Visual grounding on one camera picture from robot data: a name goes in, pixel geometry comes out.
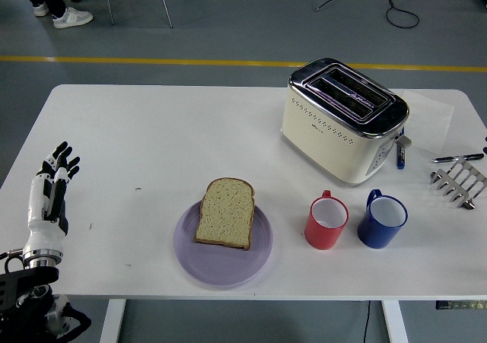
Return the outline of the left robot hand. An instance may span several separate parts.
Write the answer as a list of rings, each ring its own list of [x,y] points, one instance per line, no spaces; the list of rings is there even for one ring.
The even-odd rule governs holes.
[[[64,141],[41,164],[30,186],[27,228],[30,236],[23,249],[26,256],[42,251],[62,255],[62,240],[68,233],[65,194],[79,171],[79,157],[70,158],[72,147]]]

